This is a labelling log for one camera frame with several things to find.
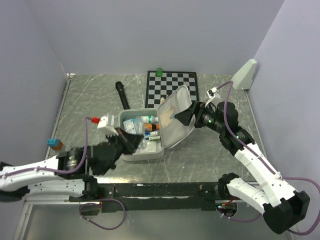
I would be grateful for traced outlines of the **blue printed plastic bag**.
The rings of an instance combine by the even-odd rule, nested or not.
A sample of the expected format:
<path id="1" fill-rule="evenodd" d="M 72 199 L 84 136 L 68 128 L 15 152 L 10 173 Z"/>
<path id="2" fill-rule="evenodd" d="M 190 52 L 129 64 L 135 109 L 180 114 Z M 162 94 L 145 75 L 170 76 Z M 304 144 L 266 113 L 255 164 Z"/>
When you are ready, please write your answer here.
<path id="1" fill-rule="evenodd" d="M 129 134 L 143 134 L 144 133 L 144 127 L 143 123 L 140 120 L 128 119 L 123 121 L 123 127 L 124 130 Z"/>

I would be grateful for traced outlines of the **green medicine box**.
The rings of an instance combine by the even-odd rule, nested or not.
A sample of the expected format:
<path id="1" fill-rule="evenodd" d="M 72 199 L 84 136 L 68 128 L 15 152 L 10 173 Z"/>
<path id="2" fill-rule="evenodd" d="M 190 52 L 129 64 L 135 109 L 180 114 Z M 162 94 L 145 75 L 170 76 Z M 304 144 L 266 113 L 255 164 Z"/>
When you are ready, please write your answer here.
<path id="1" fill-rule="evenodd" d="M 158 141 L 160 139 L 161 139 L 160 136 L 150 136 L 150 137 L 145 138 L 145 140 L 147 140 L 147 141 Z"/>

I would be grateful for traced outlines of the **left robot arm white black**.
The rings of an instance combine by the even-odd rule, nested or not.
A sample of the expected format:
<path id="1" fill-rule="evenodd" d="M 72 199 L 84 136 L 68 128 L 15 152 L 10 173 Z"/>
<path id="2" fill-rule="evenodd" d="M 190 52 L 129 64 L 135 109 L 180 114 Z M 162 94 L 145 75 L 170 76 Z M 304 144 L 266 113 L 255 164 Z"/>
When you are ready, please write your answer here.
<path id="1" fill-rule="evenodd" d="M 116 168 L 122 155 L 132 155 L 144 136 L 119 127 L 97 145 L 73 147 L 40 162 L 12 166 L 0 164 L 0 200 L 17 202 L 30 195 L 60 195 L 95 200 L 99 195 L 96 176 Z"/>

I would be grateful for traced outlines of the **white gauze packet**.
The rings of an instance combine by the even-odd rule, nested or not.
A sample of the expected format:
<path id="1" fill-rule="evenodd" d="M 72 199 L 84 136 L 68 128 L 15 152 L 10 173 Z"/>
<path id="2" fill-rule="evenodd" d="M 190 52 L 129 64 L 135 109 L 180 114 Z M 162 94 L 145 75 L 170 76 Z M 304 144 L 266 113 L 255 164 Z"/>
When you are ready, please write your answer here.
<path id="1" fill-rule="evenodd" d="M 143 148 L 140 149 L 140 153 L 149 154 L 157 152 L 157 143 L 154 141 L 147 142 L 143 145 Z"/>

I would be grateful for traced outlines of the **white bottle green label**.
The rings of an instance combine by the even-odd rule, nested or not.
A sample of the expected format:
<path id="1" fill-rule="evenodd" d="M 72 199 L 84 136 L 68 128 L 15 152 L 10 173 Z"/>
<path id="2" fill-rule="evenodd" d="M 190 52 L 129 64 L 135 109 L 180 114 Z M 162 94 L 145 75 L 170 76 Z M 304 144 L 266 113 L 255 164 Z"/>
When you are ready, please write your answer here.
<path id="1" fill-rule="evenodd" d="M 145 115 L 140 118 L 144 124 L 154 124 L 159 122 L 158 117 L 153 115 Z"/>

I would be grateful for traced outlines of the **grey medicine kit case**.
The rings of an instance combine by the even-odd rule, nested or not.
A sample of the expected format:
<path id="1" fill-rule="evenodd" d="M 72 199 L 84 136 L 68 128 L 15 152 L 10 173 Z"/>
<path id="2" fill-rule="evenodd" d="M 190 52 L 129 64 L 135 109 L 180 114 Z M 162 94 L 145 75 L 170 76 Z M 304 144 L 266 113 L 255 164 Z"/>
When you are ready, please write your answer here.
<path id="1" fill-rule="evenodd" d="M 129 133 L 143 134 L 138 149 L 132 155 L 122 155 L 124 161 L 158 159 L 182 142 L 194 130 L 195 117 L 183 125 L 175 115 L 192 104 L 187 86 L 177 88 L 158 108 L 123 110 L 118 115 L 118 125 Z"/>

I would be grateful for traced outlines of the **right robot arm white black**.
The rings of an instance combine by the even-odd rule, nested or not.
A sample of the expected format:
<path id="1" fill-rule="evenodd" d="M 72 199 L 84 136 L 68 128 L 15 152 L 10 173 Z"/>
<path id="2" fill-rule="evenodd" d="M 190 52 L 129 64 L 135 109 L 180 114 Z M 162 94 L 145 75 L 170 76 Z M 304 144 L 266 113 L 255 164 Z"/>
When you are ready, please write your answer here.
<path id="1" fill-rule="evenodd" d="M 267 226 L 282 234 L 306 217 L 310 197 L 297 191 L 267 161 L 253 137 L 239 125 L 238 111 L 231 102 L 216 107 L 193 101 L 186 110 L 175 114 L 183 125 L 208 127 L 219 134 L 222 146 L 251 173 L 260 189 L 242 180 L 235 173 L 224 174 L 219 180 L 218 193 L 223 199 L 235 197 L 255 208 Z"/>

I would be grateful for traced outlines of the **brown medicine bottle orange cap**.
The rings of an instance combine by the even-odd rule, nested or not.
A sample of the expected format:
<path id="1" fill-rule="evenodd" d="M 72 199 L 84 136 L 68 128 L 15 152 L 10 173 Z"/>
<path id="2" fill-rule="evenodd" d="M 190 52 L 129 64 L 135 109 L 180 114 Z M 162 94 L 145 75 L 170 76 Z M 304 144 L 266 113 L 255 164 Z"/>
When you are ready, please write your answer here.
<path id="1" fill-rule="evenodd" d="M 160 129 L 158 123 L 145 123 L 143 127 L 145 132 L 153 132 Z"/>

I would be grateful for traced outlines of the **bag of latex gloves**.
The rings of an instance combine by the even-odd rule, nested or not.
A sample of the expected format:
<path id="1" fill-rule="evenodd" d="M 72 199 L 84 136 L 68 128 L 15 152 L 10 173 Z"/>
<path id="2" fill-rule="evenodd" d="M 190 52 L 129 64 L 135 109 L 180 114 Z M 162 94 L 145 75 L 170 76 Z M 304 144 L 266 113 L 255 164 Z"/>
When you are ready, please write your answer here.
<path id="1" fill-rule="evenodd" d="M 175 107 L 173 105 L 161 108 L 161 111 L 159 112 L 159 123 L 162 128 L 168 127 L 174 121 L 174 113 Z"/>

